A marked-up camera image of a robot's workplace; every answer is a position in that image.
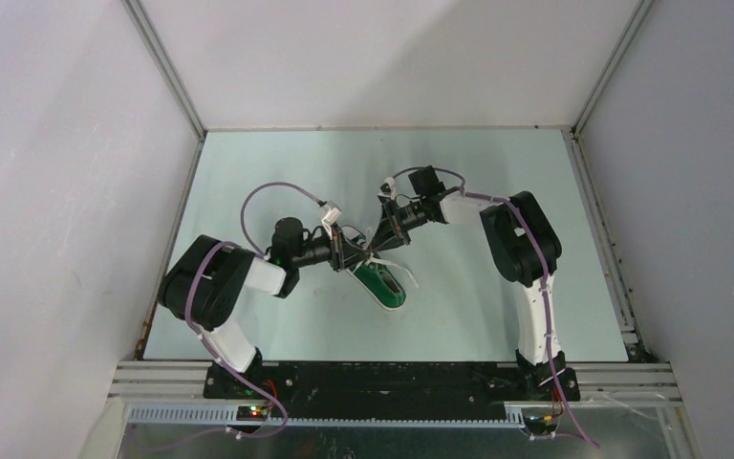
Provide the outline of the green canvas sneaker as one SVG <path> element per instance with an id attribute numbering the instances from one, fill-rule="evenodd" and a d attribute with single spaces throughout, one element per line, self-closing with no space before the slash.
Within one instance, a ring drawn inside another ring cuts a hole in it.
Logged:
<path id="1" fill-rule="evenodd" d="M 347 274 L 384 310 L 396 311 L 406 302 L 406 290 L 377 253 L 348 268 Z"/>

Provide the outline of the white shoelace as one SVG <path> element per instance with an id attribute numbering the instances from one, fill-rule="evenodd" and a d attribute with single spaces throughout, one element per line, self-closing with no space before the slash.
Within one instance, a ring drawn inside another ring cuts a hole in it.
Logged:
<path id="1" fill-rule="evenodd" d="M 398 271 L 399 273 L 405 273 L 406 276 L 409 278 L 409 283 L 412 286 L 414 286 L 415 288 L 419 288 L 420 284 L 418 282 L 418 279 L 414 276 L 414 273 L 407 266 L 405 266 L 403 264 L 400 264 L 400 263 L 396 263 L 393 260 L 389 260 L 389 259 L 385 259 L 385 258 L 382 258 L 382 259 L 384 260 L 385 263 L 387 263 L 389 265 L 392 273 L 394 273 L 394 271 Z"/>

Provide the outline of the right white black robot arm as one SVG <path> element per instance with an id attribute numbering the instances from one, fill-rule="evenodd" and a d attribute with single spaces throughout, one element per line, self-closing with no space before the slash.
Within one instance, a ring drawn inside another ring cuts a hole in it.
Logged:
<path id="1" fill-rule="evenodd" d="M 407 245 L 410 231 L 428 223 L 481 225 L 497 271 L 519 284 L 527 299 L 517 311 L 519 390 L 532 400 L 559 392 L 566 364 L 555 334 L 552 288 L 562 246 L 547 216 L 528 191 L 504 198 L 448 188 L 439 171 L 431 165 L 406 169 L 415 195 L 405 206 L 397 202 L 397 178 L 384 180 L 378 189 L 381 217 L 366 250 L 376 254 Z"/>

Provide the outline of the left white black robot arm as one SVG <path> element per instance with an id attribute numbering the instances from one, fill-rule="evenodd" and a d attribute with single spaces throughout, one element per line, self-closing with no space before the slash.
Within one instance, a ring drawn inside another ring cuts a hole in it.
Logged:
<path id="1" fill-rule="evenodd" d="M 264 373 L 252 365 L 261 359 L 259 349 L 233 317 L 241 294 L 284 298 L 298 283 L 301 268 L 331 262 L 342 268 L 365 241 L 357 229 L 338 224 L 306 229 L 294 217 L 275 224 L 265 255 L 202 234 L 163 278 L 157 303 L 187 324 L 216 363 L 231 368 L 227 386 L 241 398 L 252 398 L 263 388 Z"/>

